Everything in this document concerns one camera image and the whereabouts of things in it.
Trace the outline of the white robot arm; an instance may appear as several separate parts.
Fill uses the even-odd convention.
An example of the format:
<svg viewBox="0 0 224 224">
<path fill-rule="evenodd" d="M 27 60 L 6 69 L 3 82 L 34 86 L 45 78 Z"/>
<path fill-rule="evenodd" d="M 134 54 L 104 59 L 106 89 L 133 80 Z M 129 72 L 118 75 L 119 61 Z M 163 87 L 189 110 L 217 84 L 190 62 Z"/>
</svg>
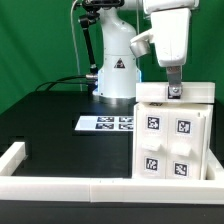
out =
<svg viewBox="0 0 224 224">
<path fill-rule="evenodd" d="M 118 104 L 134 100 L 141 71 L 136 59 L 154 47 L 158 64 L 166 69 L 168 95 L 182 95 L 182 66 L 186 63 L 191 11 L 200 0 L 125 0 L 123 10 L 142 10 L 152 28 L 138 34 L 121 20 L 117 10 L 102 9 L 103 66 L 93 96 L 101 102 Z"/>
</svg>

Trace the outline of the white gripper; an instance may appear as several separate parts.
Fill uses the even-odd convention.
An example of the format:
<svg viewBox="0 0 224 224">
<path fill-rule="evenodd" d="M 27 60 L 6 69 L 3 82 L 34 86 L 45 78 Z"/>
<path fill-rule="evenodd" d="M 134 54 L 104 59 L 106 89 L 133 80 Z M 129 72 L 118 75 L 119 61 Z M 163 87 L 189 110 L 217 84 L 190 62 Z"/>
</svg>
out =
<svg viewBox="0 0 224 224">
<path fill-rule="evenodd" d="M 169 94 L 182 94 L 182 65 L 186 63 L 191 12 L 188 8 L 151 14 L 153 42 L 161 67 L 166 68 Z"/>
</svg>

